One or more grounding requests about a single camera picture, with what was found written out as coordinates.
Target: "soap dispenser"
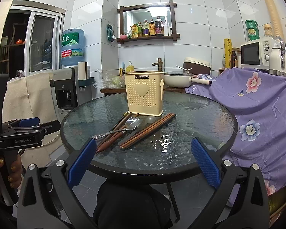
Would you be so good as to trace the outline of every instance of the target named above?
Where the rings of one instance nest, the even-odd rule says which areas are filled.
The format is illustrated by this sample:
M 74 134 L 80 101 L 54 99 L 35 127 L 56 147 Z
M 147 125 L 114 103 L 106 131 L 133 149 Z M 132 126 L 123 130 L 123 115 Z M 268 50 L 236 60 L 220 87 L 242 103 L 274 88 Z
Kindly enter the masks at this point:
M 133 72 L 134 71 L 134 66 L 131 63 L 131 60 L 129 60 L 129 65 L 126 67 L 126 73 L 128 72 Z

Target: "floral tablecloth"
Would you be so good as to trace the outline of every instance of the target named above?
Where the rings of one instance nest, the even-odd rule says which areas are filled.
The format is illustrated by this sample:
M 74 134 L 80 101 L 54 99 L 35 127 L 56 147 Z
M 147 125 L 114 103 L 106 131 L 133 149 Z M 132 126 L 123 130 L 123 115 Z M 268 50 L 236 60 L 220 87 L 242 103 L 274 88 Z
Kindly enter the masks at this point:
M 255 69 L 226 69 L 212 85 L 194 84 L 187 93 L 211 98 L 226 106 L 237 118 L 235 142 L 224 157 L 236 166 L 257 163 L 268 195 L 286 185 L 286 77 Z M 233 204 L 238 188 L 233 190 Z

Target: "yellow cylinder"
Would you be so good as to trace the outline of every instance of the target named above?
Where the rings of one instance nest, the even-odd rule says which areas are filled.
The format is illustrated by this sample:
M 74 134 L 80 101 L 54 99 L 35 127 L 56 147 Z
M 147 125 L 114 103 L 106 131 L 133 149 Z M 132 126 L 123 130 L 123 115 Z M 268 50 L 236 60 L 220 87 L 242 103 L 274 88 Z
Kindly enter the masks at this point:
M 265 0 L 265 3 L 267 5 L 268 13 L 271 18 L 272 26 L 273 26 L 273 36 L 280 36 L 284 40 L 284 33 L 283 28 L 280 21 L 280 16 L 278 15 L 278 10 L 275 6 L 275 3 L 273 0 Z
M 223 40 L 224 43 L 224 58 L 225 58 L 225 62 L 226 68 L 231 68 L 231 54 L 232 54 L 232 40 L 231 39 L 224 39 Z

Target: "beige utensil holder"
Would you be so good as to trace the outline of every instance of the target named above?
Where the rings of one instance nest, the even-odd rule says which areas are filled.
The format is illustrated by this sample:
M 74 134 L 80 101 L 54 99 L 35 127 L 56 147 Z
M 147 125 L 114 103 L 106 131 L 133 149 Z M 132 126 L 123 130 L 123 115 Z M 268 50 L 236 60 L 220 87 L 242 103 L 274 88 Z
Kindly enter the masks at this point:
M 160 116 L 163 113 L 163 72 L 141 71 L 125 74 L 130 113 Z

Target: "white microwave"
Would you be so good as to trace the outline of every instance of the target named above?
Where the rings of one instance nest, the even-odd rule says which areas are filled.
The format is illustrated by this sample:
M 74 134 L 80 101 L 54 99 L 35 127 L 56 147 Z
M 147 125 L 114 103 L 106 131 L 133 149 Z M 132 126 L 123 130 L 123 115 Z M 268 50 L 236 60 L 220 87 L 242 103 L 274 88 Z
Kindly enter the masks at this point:
M 279 47 L 279 43 L 271 37 L 252 40 L 241 45 L 241 67 L 269 70 L 269 56 L 274 47 Z

